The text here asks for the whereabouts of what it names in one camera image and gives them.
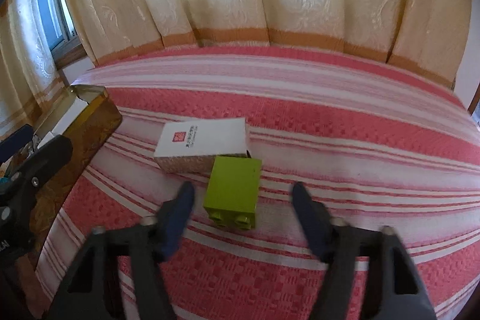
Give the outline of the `green toy building block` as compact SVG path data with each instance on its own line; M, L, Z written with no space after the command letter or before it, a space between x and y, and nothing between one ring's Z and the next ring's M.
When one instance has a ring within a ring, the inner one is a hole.
M249 231L256 227L262 161L251 157L215 159L203 208L219 227Z

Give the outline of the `window with metal frame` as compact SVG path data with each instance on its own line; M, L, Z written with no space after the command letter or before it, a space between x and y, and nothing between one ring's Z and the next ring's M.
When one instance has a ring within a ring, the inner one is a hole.
M66 0L37 0L47 47L62 70L86 57Z

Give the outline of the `white small carton box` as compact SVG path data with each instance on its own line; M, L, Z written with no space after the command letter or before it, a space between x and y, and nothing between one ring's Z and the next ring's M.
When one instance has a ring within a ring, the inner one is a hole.
M165 173L205 173L218 156L248 156L244 118L197 119L164 124L154 161Z

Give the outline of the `red striped table cloth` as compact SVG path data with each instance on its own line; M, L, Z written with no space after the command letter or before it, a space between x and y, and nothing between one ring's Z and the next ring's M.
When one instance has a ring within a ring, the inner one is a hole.
M325 268L290 204L303 182L332 215L391 226L439 319L479 283L479 130L447 88L388 65L278 48L182 50L80 77L101 85L122 124L70 192L37 265L52 297L90 230L128 227L183 181L154 160L164 124L244 118L262 162L257 225L228 232L197 203L162 267L181 319L306 319Z

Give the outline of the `gold metal tin tray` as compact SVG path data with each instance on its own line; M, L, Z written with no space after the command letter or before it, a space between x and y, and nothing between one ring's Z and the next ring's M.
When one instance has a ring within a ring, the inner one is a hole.
M71 160L37 193L37 204L30 215L29 228L35 235L35 244L28 258L33 266L38 264L53 222L80 174L122 122L120 111L105 87L72 85L54 107L38 119L34 136L40 139L52 131L73 107L76 98L85 101L87 107L62 132L72 142Z

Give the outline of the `cream patterned curtain left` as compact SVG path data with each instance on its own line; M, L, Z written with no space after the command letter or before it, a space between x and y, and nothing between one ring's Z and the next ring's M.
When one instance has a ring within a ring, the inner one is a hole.
M38 0L1 6L1 138L34 124L64 90L41 26Z

